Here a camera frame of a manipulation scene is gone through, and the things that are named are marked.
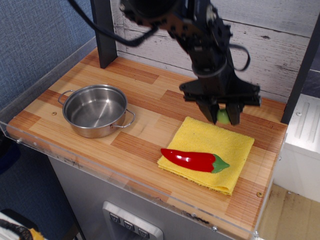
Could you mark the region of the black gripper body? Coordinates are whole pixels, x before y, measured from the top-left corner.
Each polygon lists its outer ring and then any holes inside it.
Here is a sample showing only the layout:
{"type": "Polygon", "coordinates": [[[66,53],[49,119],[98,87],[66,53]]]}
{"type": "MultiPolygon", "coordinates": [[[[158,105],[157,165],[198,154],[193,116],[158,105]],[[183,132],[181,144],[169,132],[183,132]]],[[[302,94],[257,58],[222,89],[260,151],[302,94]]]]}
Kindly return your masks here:
{"type": "Polygon", "coordinates": [[[179,89],[188,102],[200,105],[238,104],[260,106],[260,86],[241,80],[225,65],[215,72],[197,72],[197,79],[182,83],[179,89]]]}

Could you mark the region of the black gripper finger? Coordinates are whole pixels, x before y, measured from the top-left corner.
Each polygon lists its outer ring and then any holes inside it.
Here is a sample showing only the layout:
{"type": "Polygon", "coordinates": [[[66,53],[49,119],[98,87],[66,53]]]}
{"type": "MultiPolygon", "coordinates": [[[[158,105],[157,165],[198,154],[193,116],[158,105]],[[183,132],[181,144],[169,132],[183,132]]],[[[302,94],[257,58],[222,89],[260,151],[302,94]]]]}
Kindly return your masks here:
{"type": "Polygon", "coordinates": [[[196,103],[206,119],[209,122],[216,124],[218,121],[217,114],[220,109],[219,105],[205,100],[197,100],[196,103]]]}
{"type": "Polygon", "coordinates": [[[238,125],[240,123],[240,115],[243,112],[244,104],[239,102],[231,102],[225,105],[230,123],[232,125],[238,125]]]}

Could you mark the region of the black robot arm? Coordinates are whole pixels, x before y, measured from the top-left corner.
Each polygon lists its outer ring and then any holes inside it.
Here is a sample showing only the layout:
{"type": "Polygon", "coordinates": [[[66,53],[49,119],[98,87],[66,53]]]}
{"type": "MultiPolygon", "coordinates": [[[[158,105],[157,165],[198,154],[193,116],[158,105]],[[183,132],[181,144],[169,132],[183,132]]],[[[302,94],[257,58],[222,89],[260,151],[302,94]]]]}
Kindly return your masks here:
{"type": "Polygon", "coordinates": [[[189,55],[196,80],[180,85],[184,99],[196,102],[208,121],[219,121],[220,104],[231,125],[240,123],[244,106],[260,106],[260,86],[241,80],[234,66],[231,27],[209,0],[122,0],[124,15],[137,25],[166,30],[189,55]]]}

